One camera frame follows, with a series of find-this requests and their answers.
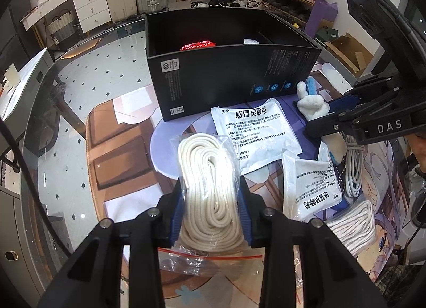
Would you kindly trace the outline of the pile of shoes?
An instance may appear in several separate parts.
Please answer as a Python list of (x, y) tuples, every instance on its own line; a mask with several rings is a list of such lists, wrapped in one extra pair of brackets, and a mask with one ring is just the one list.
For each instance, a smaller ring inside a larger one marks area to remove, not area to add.
[(192, 1), (192, 8), (249, 8), (249, 9), (262, 9), (264, 6), (261, 2), (256, 0), (205, 0), (205, 1)]

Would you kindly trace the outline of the wicker laundry basket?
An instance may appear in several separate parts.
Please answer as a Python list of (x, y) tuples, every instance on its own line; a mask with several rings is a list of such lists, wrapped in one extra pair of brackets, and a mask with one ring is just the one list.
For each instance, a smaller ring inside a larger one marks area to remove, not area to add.
[(76, 32), (75, 25), (76, 16), (72, 11), (66, 11), (61, 16), (52, 20), (47, 26), (47, 31), (54, 44), (59, 46)]

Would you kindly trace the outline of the red packaged item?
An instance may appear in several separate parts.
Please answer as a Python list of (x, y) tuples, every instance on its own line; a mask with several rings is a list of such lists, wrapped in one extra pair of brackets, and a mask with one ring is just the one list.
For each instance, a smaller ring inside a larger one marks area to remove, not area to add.
[(203, 41), (199, 41), (199, 42), (192, 42), (189, 44), (185, 44), (180, 51), (185, 51), (185, 50), (195, 50), (195, 49), (202, 49), (202, 48), (207, 48), (207, 47), (215, 47), (216, 44), (210, 40), (203, 40)]

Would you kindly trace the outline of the anime print table mat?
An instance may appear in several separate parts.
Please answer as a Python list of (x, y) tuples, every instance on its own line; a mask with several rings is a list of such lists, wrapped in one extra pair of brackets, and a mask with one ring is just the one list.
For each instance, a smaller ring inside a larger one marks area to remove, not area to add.
[[(305, 137), (297, 94), (277, 96), (302, 153), (316, 160), (323, 141)], [(342, 201), (315, 213), (376, 281), (402, 231), (409, 198), (388, 141), (358, 145), (335, 165)], [(232, 141), (219, 136), (211, 110), (164, 121), (152, 85), (96, 106), (87, 118), (89, 183), (99, 219), (128, 221), (183, 190), (184, 214), (173, 247), (158, 250), (166, 307), (257, 307), (264, 248), (245, 240), (238, 212), (240, 178), (282, 212), (282, 158), (246, 175)]]

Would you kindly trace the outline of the white medicine packet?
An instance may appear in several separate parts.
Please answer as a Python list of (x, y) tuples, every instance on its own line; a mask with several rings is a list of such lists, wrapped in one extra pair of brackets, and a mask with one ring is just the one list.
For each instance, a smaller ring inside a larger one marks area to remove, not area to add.
[(316, 160), (302, 159), (284, 151), (282, 166), (282, 212), (287, 218), (306, 221), (315, 213), (342, 201), (342, 191), (325, 143), (321, 143)]
[(296, 155), (302, 153), (301, 145), (276, 99), (268, 99), (254, 108), (214, 107), (211, 115), (217, 134), (232, 141), (241, 175), (282, 158), (284, 151)]

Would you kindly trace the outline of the white plush toy blue ear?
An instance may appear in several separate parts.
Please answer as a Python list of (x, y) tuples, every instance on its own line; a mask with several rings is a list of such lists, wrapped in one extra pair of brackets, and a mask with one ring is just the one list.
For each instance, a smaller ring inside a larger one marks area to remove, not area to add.
[[(325, 99), (317, 94), (316, 81), (312, 76), (297, 84), (297, 108), (307, 121), (315, 120), (329, 114), (330, 106)], [(347, 154), (347, 144), (340, 133), (321, 137), (327, 145), (331, 160), (335, 165), (342, 163)]]

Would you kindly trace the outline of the white dressing desk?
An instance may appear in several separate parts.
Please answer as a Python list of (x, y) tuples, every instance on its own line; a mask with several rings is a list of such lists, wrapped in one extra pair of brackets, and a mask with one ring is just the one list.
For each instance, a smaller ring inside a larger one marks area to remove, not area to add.
[[(72, 11), (76, 16), (76, 32), (57, 46), (51, 39), (47, 26), (66, 11)], [(111, 17), (107, 0), (46, 0), (21, 20), (25, 30), (35, 33), (41, 47), (60, 51), (69, 49), (86, 34), (109, 22)]]

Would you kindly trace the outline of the brown cardboard box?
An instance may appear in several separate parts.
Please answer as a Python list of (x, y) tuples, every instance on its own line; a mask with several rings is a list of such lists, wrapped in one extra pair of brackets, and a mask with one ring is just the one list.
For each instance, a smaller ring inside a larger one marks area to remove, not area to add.
[(372, 61), (373, 55), (350, 33), (326, 42), (326, 49), (359, 79)]

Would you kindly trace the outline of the black cardboard box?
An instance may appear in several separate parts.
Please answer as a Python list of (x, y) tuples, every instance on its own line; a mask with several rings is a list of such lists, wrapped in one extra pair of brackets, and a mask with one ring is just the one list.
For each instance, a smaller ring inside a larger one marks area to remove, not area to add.
[[(179, 9), (145, 19), (149, 72), (165, 121), (293, 94), (321, 53), (304, 32), (260, 9)], [(215, 47), (180, 51), (192, 42)]]

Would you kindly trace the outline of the white coffee table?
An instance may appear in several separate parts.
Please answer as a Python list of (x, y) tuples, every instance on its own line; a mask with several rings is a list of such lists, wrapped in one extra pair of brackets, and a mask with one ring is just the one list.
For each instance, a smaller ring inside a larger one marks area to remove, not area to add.
[(47, 48), (44, 48), (19, 71), (19, 83), (1, 96), (1, 119), (6, 123), (12, 117), (29, 111), (35, 100), (53, 60)]

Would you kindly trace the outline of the grey side cabinet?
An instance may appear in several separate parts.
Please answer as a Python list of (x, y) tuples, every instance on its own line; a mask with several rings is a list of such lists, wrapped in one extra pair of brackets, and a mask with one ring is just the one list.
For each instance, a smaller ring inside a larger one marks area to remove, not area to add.
[(1, 157), (1, 276), (25, 306), (36, 307), (49, 282), (49, 268), (22, 209), (21, 174)]

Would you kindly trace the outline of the purple yoga mat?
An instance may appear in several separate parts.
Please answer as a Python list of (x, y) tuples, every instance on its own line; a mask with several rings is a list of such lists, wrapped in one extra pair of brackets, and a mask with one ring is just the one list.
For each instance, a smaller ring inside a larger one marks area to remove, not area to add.
[(316, 32), (321, 26), (321, 23), (325, 21), (333, 24), (337, 14), (337, 3), (329, 3), (327, 0), (316, 0), (305, 25), (304, 33), (307, 36), (314, 38)]

